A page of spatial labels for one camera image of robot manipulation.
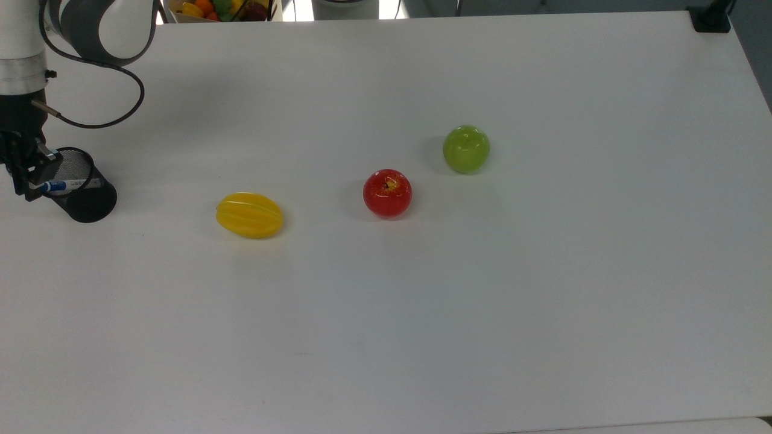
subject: pen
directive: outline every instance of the pen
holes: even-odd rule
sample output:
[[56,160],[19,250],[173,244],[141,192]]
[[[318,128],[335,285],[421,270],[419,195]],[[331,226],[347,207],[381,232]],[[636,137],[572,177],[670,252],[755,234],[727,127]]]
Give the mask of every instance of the pen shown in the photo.
[[[70,179],[68,181],[43,182],[40,186],[40,191],[41,193],[69,192],[80,188],[80,186],[83,185],[84,182],[86,182],[85,179]],[[103,184],[103,179],[91,178],[91,182],[89,182],[89,184],[84,188],[98,188],[98,187],[101,187],[102,184]]]

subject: green apple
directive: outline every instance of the green apple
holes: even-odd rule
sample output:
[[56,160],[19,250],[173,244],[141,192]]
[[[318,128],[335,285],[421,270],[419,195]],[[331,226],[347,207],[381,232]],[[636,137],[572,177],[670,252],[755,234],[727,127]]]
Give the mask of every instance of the green apple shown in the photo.
[[490,152],[490,142],[478,127],[462,125],[445,138],[442,154],[451,169],[470,173],[485,164]]

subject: fruit basket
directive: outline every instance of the fruit basket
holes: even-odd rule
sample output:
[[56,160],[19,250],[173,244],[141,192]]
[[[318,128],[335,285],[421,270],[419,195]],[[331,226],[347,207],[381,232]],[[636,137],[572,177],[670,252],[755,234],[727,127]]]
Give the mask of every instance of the fruit basket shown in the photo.
[[174,21],[180,24],[282,21],[281,4],[280,0],[167,0]]

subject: mesh pen holder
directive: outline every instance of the mesh pen holder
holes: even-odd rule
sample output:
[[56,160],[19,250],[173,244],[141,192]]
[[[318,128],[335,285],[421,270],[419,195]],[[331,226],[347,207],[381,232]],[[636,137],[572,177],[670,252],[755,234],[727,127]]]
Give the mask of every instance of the mesh pen holder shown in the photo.
[[[62,155],[62,164],[50,182],[52,190],[42,195],[51,198],[76,222],[104,219],[118,199],[115,187],[94,167],[93,159],[85,151],[76,147],[57,151]],[[53,186],[61,189],[54,191]]]

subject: red apple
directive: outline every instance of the red apple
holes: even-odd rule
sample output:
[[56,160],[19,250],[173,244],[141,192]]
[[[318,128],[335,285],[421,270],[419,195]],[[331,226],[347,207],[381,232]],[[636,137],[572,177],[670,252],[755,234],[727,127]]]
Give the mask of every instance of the red apple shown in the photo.
[[244,7],[246,19],[244,21],[266,21],[268,19],[268,9],[257,2],[249,2]]
[[379,217],[390,219],[408,209],[413,199],[410,181],[393,169],[379,170],[364,183],[364,204]]

